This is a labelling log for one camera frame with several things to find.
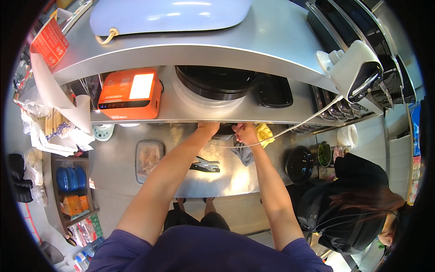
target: black jacket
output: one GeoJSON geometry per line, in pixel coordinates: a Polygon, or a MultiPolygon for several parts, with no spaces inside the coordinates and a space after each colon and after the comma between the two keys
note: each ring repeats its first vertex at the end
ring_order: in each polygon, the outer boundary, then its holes
{"type": "Polygon", "coordinates": [[[338,179],[327,185],[321,201],[317,227],[322,234],[319,244],[340,253],[355,254],[364,250],[382,231],[386,215],[373,217],[373,214],[362,215],[367,211],[358,208],[331,207],[331,196],[350,189],[388,186],[388,177],[379,165],[350,153],[335,160],[335,173],[338,179]]]}

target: stainless steel counter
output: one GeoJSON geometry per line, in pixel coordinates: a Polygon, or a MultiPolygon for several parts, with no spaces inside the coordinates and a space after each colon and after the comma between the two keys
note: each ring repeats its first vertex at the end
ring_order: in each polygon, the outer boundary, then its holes
{"type": "MultiPolygon", "coordinates": [[[[141,188],[134,174],[136,143],[141,140],[157,140],[164,144],[165,154],[186,139],[196,124],[141,124],[125,128],[116,125],[108,141],[95,141],[90,151],[90,178],[97,189],[113,190],[135,195],[141,188]]],[[[274,134],[288,126],[270,124],[274,134]]],[[[215,142],[232,146],[232,140],[215,142]]],[[[288,132],[275,139],[265,150],[286,185],[290,181],[285,176],[284,161],[292,147],[315,144],[315,136],[308,133],[296,135],[288,132]]],[[[240,159],[227,148],[206,144],[198,154],[209,161],[220,161],[220,173],[205,173],[189,170],[175,194],[175,197],[202,198],[227,195],[240,195],[259,191],[255,163],[243,166],[240,159]]]]}

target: white cable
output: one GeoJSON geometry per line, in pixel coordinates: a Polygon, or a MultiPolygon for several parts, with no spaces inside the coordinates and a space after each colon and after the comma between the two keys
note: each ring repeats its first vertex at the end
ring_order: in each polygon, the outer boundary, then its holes
{"type": "Polygon", "coordinates": [[[265,141],[270,140],[270,139],[274,139],[274,138],[276,138],[276,137],[278,137],[278,136],[280,136],[280,135],[283,135],[284,133],[286,133],[286,132],[288,132],[288,131],[290,131],[290,130],[292,130],[292,129],[295,129],[295,128],[297,128],[297,127],[300,127],[301,125],[303,125],[303,124],[305,124],[306,122],[310,121],[311,119],[313,119],[314,117],[318,116],[319,114],[321,114],[321,113],[324,112],[325,110],[329,109],[332,105],[334,105],[335,103],[339,102],[341,99],[343,99],[343,96],[342,96],[341,94],[337,95],[337,97],[334,98],[334,100],[332,100],[331,103],[329,103],[326,107],[324,107],[323,109],[319,110],[318,112],[316,112],[315,114],[313,114],[312,116],[310,116],[307,120],[305,120],[305,121],[303,121],[303,122],[299,123],[298,125],[295,125],[295,126],[293,126],[293,127],[291,127],[291,128],[288,128],[288,129],[286,129],[286,130],[283,130],[283,131],[281,131],[280,133],[276,134],[275,136],[272,136],[272,137],[269,137],[269,138],[264,139],[264,140],[262,140],[262,141],[259,141],[259,142],[256,143],[256,144],[243,145],[243,146],[222,146],[222,145],[217,145],[217,144],[213,144],[213,143],[210,143],[210,144],[211,144],[211,145],[214,145],[214,146],[221,147],[221,148],[247,148],[247,147],[249,147],[249,146],[254,146],[254,145],[261,144],[262,142],[265,142],[265,141]]]}

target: orange box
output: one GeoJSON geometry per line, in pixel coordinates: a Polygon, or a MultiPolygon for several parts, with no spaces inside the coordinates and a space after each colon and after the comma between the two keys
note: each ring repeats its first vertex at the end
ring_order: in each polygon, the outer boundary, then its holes
{"type": "Polygon", "coordinates": [[[159,113],[161,90],[153,68],[111,73],[104,81],[98,109],[113,120],[154,119],[159,113]]]}
{"type": "Polygon", "coordinates": [[[41,54],[51,68],[63,57],[69,45],[53,16],[33,39],[30,51],[41,54]]]}
{"type": "Polygon", "coordinates": [[[89,209],[87,205],[87,197],[85,195],[79,196],[80,200],[80,207],[82,208],[82,211],[89,209]]]}
{"type": "Polygon", "coordinates": [[[60,204],[60,209],[64,214],[69,216],[76,215],[83,211],[80,206],[78,195],[65,197],[63,203],[60,204]]]}

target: black pot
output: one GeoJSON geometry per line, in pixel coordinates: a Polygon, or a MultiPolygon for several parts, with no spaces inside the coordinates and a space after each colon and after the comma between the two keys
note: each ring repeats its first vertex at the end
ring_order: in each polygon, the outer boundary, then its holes
{"type": "Polygon", "coordinates": [[[223,123],[219,127],[219,130],[216,132],[213,137],[211,137],[212,140],[220,140],[220,141],[226,141],[231,139],[231,137],[234,136],[235,132],[233,130],[233,126],[237,126],[237,123],[223,123]]]}
{"type": "Polygon", "coordinates": [[[303,145],[290,152],[285,163],[285,174],[294,185],[304,184],[313,173],[314,159],[311,152],[303,145]]]}

